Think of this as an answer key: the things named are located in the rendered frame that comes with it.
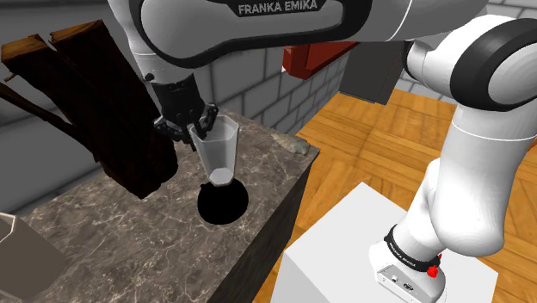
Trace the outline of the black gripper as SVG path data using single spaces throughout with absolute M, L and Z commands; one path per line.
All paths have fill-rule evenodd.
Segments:
M 194 123 L 197 136 L 205 139 L 207 133 L 213 129 L 219 113 L 217 105 L 207 104 L 207 113 L 200 119 L 205 103 L 200 96 L 193 74 L 176 83 L 152 83 L 151 86 L 161 105 L 162 113 L 153 121 L 154 129 L 175 142 L 189 145 L 195 152 L 196 148 L 188 129 L 180 124 Z

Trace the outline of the translucent white angular cup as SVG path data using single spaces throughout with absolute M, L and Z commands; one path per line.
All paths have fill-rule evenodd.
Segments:
M 194 126 L 189 128 L 194 146 L 207 177 L 215 187 L 230 184 L 234 178 L 239 125 L 227 115 L 219 114 L 211 131 L 202 139 Z

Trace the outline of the dark brown wooden block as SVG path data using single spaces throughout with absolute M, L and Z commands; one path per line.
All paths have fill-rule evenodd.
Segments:
M 160 113 L 101 20 L 2 45 L 0 62 L 49 97 L 61 116 L 0 83 L 0 98 L 86 147 L 108 176 L 144 199 L 177 172 L 174 144 L 157 133 Z

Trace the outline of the black round disc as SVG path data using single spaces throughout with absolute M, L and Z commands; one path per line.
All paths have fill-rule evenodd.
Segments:
M 197 197 L 199 215 L 213 225 L 231 224 L 247 210 L 249 195 L 246 187 L 236 178 L 230 184 L 216 187 L 210 182 L 201 185 Z

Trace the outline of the small grey crumpled lump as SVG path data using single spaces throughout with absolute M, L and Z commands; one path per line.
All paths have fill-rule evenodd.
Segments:
M 306 155 L 311 147 L 306 140 L 285 133 L 272 133 L 271 137 L 282 148 L 291 153 Z

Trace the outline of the red block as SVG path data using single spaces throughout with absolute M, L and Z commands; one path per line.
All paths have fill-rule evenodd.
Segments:
M 357 45 L 338 41 L 285 46 L 282 67 L 288 75 L 307 80 Z

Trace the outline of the dark grey block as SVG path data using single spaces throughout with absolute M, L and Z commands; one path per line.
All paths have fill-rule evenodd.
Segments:
M 339 91 L 386 105 L 403 71 L 404 42 L 361 43 L 349 52 Z

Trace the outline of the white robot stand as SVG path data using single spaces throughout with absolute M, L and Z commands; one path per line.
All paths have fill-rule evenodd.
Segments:
M 291 244 L 270 303 L 409 303 L 374 277 L 368 252 L 406 212 L 364 182 Z

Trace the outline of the grey angular container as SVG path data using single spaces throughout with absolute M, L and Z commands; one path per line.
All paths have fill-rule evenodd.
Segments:
M 18 216 L 0 213 L 0 294 L 29 300 L 66 266 L 63 253 Z

